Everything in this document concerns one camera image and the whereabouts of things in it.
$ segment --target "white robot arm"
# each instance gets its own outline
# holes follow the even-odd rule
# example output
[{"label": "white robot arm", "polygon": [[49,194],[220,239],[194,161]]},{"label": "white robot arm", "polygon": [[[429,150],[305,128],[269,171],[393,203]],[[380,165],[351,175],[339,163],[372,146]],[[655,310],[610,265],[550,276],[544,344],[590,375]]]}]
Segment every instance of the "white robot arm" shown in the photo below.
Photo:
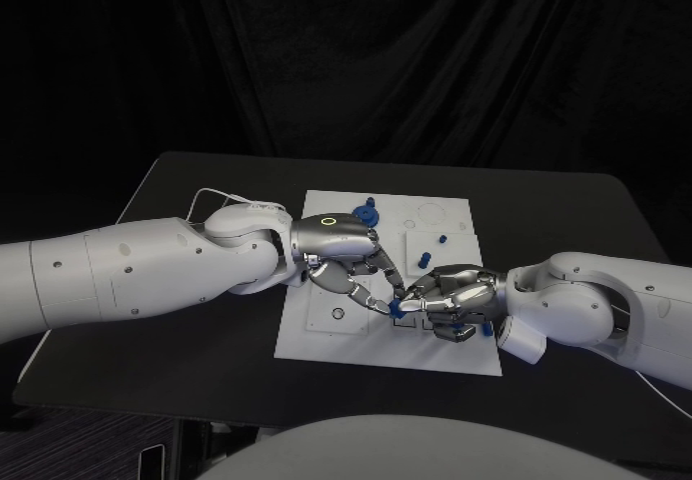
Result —
[{"label": "white robot arm", "polygon": [[[616,327],[609,289],[628,300],[628,328]],[[476,318],[506,315],[498,346],[527,362],[550,338],[692,389],[690,268],[586,253],[560,253],[508,275],[442,267],[410,287],[400,309],[429,311],[436,334],[455,341],[469,338]]]},{"label": "white robot arm", "polygon": [[263,203],[224,207],[199,230],[166,218],[0,245],[0,343],[77,323],[160,315],[227,290],[300,286],[309,277],[388,314],[351,277],[378,269],[403,294],[377,232],[355,215],[293,222]]}]

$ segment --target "blue object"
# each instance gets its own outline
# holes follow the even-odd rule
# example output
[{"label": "blue object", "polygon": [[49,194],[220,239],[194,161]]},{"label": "blue object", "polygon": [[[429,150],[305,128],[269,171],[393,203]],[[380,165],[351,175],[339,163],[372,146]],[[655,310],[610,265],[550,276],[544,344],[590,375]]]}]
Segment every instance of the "blue object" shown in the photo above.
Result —
[{"label": "blue object", "polygon": [[361,218],[364,223],[372,228],[380,222],[380,212],[375,208],[375,199],[368,197],[365,205],[361,205],[354,210],[354,215]]},{"label": "blue object", "polygon": [[429,263],[430,263],[431,258],[433,258],[433,255],[429,252],[426,252],[421,255],[421,261],[418,262],[418,268],[429,268]]},{"label": "blue object", "polygon": [[493,336],[493,323],[492,322],[485,322],[483,323],[483,335],[486,337]]},{"label": "blue object", "polygon": [[390,316],[393,318],[400,318],[401,319],[401,318],[404,318],[404,315],[407,313],[400,310],[400,303],[401,303],[401,300],[398,298],[395,298],[390,302]]}]

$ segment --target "metal robotic hand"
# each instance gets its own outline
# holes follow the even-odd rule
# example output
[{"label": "metal robotic hand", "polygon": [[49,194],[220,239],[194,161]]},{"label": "metal robotic hand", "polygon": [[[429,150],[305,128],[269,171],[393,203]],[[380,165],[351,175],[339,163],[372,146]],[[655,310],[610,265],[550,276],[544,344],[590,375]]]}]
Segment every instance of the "metal robotic hand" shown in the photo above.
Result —
[{"label": "metal robotic hand", "polygon": [[463,342],[505,310],[505,279],[478,265],[437,267],[408,287],[398,308],[427,312],[436,336]]},{"label": "metal robotic hand", "polygon": [[348,295],[371,310],[390,314],[390,306],[372,297],[352,275],[384,271],[397,297],[404,296],[404,280],[380,245],[378,232],[356,215],[329,213],[293,222],[292,249],[296,261],[305,261],[313,282],[325,290]]}]

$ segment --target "gray floor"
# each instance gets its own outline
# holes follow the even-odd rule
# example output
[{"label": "gray floor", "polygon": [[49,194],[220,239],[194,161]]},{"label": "gray floor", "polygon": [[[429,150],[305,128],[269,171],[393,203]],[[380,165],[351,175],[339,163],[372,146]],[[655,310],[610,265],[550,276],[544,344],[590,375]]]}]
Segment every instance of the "gray floor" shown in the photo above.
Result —
[{"label": "gray floor", "polygon": [[0,479],[137,479],[139,453],[163,443],[175,420],[84,410],[31,408],[28,432],[0,433]]}]

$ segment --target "cable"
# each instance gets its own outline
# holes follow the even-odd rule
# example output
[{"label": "cable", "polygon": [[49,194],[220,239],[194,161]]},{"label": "cable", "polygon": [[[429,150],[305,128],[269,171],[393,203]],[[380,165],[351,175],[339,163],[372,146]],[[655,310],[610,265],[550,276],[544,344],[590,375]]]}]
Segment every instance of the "cable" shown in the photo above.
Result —
[{"label": "cable", "polygon": [[227,200],[224,201],[224,207],[227,206],[228,200],[235,200],[237,202],[243,202],[243,203],[256,203],[258,205],[271,205],[273,207],[279,207],[282,210],[286,210],[286,207],[279,203],[258,202],[256,200],[248,200],[245,197],[241,197],[240,195],[234,195],[232,193],[230,194],[230,193],[225,193],[220,190],[215,190],[214,188],[201,188],[198,190],[198,193],[195,194],[195,198],[192,199],[191,210],[188,211],[188,217],[185,218],[186,222],[191,221],[192,211],[195,209],[195,203],[198,202],[198,197],[199,197],[199,194],[202,192],[212,192],[212,193],[218,193],[220,195],[224,195],[227,197]]},{"label": "cable", "polygon": [[[615,305],[610,306],[615,308],[619,312],[625,313],[626,315],[630,315],[630,312],[623,310],[622,308],[616,307]],[[661,390],[653,386],[652,382],[646,379],[646,377],[642,375],[642,372],[635,370],[635,373],[639,375],[645,383],[652,387],[652,390],[659,394],[661,398],[674,406],[674,408],[692,420],[692,415],[675,404],[675,402],[661,393]]]}]

